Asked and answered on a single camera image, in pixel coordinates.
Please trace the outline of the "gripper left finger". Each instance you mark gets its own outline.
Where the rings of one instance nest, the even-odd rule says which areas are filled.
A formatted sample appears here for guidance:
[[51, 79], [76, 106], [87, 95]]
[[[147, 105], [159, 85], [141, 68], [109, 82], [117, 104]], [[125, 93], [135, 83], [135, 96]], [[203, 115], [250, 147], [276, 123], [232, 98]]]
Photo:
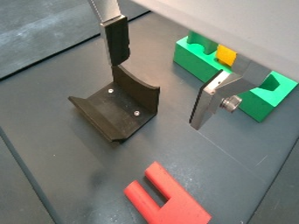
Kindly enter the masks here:
[[105, 39], [109, 64], [115, 67], [129, 57], [127, 17], [120, 12], [117, 0], [88, 0], [88, 3]]

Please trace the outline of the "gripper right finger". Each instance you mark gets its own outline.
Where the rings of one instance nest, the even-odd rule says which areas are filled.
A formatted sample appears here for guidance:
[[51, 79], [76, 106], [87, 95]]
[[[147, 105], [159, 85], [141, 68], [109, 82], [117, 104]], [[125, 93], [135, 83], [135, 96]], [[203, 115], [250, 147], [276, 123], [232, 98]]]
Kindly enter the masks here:
[[270, 68], [239, 54], [231, 66], [231, 73], [219, 70], [202, 86], [191, 112], [191, 126], [197, 130], [218, 108], [232, 112], [242, 102], [239, 94], [256, 88], [270, 73]]

